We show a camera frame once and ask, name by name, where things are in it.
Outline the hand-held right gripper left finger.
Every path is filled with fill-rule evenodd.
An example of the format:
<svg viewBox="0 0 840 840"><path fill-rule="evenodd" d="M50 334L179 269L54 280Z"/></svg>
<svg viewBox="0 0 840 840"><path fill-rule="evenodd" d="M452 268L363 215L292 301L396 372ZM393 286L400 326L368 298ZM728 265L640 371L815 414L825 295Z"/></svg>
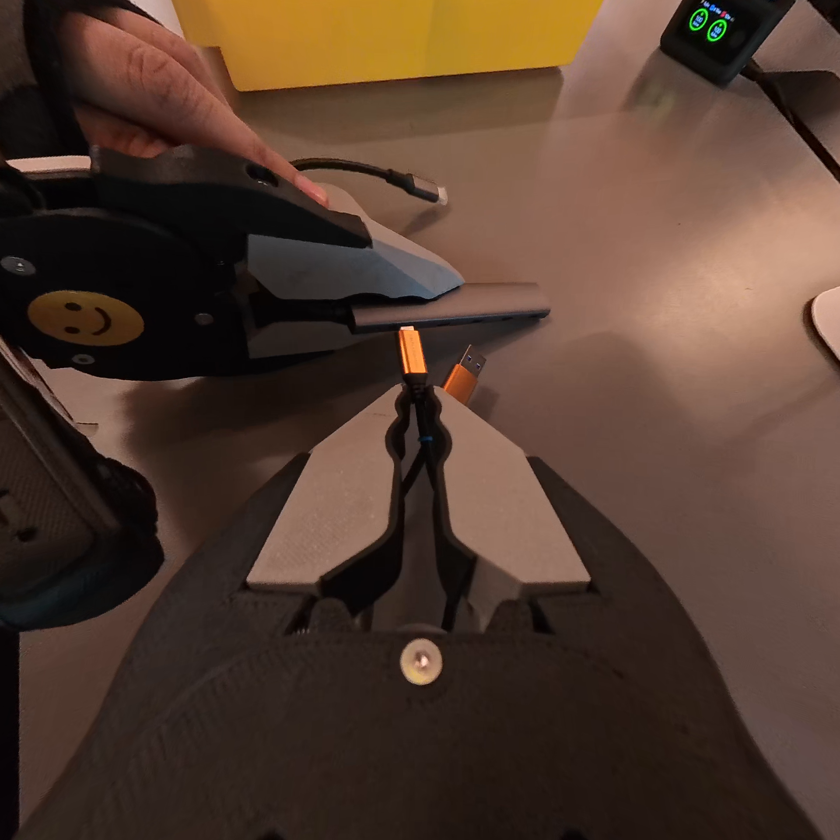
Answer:
<svg viewBox="0 0 840 840"><path fill-rule="evenodd" d="M394 385L315 446L246 578L256 592L370 609L402 569L406 388Z"/></svg>

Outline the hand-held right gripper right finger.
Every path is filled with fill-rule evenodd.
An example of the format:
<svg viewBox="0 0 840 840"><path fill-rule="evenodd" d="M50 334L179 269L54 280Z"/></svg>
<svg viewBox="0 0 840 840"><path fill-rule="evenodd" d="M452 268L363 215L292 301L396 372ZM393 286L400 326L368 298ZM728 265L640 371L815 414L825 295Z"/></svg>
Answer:
<svg viewBox="0 0 840 840"><path fill-rule="evenodd" d="M479 630L507 601L585 592L591 576L523 450L438 386L427 391L442 628Z"/></svg>

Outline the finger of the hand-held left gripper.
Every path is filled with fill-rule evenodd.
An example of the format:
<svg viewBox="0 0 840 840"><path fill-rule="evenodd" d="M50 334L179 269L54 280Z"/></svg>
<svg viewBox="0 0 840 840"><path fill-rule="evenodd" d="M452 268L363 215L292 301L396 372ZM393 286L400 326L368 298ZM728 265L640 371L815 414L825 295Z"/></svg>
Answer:
<svg viewBox="0 0 840 840"><path fill-rule="evenodd" d="M464 284L446 260L372 219L352 196L325 185L331 209L357 216L372 247L323 245L251 235L247 268L275 297L341 300L357 295L433 300Z"/></svg>
<svg viewBox="0 0 840 840"><path fill-rule="evenodd" d="M280 299L267 290L248 296L248 356L280 356L341 350L358 342L345 302Z"/></svg>

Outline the grey usb hub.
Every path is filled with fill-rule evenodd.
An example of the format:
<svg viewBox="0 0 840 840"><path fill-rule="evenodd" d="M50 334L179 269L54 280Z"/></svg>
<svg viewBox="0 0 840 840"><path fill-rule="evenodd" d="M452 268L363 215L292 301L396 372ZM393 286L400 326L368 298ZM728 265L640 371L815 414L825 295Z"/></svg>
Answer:
<svg viewBox="0 0 840 840"><path fill-rule="evenodd" d="M544 319L550 302L534 283L465 283L433 300L394 300L350 306L350 331L368 334L403 327L431 329Z"/></svg>

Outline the yellow plastic bin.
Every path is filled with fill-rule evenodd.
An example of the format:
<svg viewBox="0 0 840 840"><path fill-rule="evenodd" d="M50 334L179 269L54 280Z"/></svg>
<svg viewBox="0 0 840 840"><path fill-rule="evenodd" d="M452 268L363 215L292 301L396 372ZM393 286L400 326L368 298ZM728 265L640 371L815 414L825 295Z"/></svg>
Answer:
<svg viewBox="0 0 840 840"><path fill-rule="evenodd" d="M238 91L562 67L601 1L173 1Z"/></svg>

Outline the person's left hand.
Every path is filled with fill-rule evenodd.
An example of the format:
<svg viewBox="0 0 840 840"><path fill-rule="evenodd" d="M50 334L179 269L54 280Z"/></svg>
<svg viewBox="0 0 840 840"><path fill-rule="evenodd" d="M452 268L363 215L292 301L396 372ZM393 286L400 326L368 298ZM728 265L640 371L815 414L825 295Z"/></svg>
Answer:
<svg viewBox="0 0 840 840"><path fill-rule="evenodd" d="M139 158L184 144L218 150L329 204L320 186L239 118L204 59L167 28L112 7L68 12L57 38L73 111L90 147Z"/></svg>

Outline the white rounded object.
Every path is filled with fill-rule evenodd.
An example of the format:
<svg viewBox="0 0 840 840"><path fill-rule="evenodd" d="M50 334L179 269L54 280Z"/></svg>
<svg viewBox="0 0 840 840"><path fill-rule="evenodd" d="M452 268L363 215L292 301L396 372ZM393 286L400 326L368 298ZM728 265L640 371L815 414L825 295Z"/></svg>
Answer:
<svg viewBox="0 0 840 840"><path fill-rule="evenodd" d="M828 352L839 361L839 296L840 288L825 290L810 304L813 328Z"/></svg>

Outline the black display device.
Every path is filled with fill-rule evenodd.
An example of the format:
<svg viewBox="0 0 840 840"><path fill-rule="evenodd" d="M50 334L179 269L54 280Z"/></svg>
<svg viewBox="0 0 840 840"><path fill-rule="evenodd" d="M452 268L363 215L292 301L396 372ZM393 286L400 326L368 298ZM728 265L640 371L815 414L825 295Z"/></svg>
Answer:
<svg viewBox="0 0 840 840"><path fill-rule="evenodd" d="M667 57L725 87L793 7L793 1L682 1L659 40Z"/></svg>

